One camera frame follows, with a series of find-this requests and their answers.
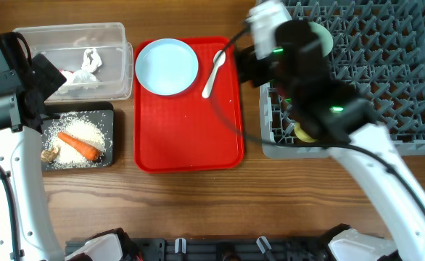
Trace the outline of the white tissue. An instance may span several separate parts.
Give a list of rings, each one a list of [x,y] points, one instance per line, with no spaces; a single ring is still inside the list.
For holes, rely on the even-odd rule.
[[[74,84],[98,83],[99,79],[94,73],[102,66],[102,59],[95,48],[86,49],[83,53],[81,68],[76,71],[61,70],[66,82],[57,90],[58,94],[66,94],[68,91],[78,89]]]

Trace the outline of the white rice grains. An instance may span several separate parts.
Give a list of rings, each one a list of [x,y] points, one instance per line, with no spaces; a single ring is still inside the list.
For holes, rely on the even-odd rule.
[[[97,148],[100,152],[96,161],[89,161],[74,148],[57,137],[59,132],[66,133],[76,139]],[[50,150],[53,146],[60,148],[59,155],[53,162],[42,162],[47,168],[70,169],[95,167],[106,152],[106,138],[100,127],[91,122],[90,117],[84,112],[65,112],[58,119],[45,122],[42,134],[43,150]]]

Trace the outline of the orange carrot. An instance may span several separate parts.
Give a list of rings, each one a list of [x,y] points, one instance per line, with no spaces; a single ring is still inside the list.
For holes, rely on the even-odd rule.
[[[87,144],[79,139],[76,139],[66,133],[59,132],[57,137],[64,141],[66,144],[74,148],[79,152],[84,158],[89,161],[96,161],[99,158],[100,152],[94,146]]]

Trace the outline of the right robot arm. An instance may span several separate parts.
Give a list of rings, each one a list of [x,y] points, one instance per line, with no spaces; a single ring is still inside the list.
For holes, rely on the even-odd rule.
[[[425,191],[369,102],[334,80],[323,40],[304,20],[249,17],[253,45],[244,65],[254,85],[271,83],[290,99],[290,115],[362,188],[384,221],[400,260],[425,260]]]

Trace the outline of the large light blue plate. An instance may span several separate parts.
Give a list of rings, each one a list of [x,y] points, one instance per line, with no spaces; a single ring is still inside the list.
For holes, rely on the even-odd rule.
[[[187,43],[162,38],[148,43],[135,63],[137,80],[149,92],[172,96],[189,88],[199,72],[199,60]]]

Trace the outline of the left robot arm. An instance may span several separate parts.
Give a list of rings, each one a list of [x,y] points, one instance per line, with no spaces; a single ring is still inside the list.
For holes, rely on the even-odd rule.
[[[41,169],[45,100],[66,79],[18,32],[0,34],[0,260],[142,260],[122,229],[66,255],[51,224]]]

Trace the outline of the white plastic spoon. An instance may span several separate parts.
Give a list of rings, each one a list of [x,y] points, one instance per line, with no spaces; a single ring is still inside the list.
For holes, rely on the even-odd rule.
[[[210,76],[207,79],[205,87],[202,90],[202,98],[208,99],[210,97],[218,70],[220,69],[222,65],[224,65],[225,61],[226,61],[225,52],[218,51],[214,56],[212,72],[210,73]]]

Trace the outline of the green bowl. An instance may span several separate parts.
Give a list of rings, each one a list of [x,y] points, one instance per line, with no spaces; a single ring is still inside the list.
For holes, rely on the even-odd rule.
[[[309,22],[309,26],[311,31],[315,33],[321,40],[322,55],[326,57],[332,51],[334,46],[334,40],[331,33],[324,26],[316,22]]]

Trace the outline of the brown walnut food scrap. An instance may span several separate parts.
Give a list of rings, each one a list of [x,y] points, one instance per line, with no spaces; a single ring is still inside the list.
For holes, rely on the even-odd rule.
[[[41,152],[41,161],[42,162],[53,162],[59,155],[60,148],[58,146],[53,146],[50,150],[43,150]]]

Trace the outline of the yellow plastic cup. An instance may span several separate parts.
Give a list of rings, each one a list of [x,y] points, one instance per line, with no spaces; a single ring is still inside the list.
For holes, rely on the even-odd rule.
[[[308,134],[306,134],[306,132],[304,132],[304,130],[301,128],[301,125],[298,122],[294,124],[294,134],[299,140],[304,141],[305,143],[316,142],[314,138],[311,138]]]

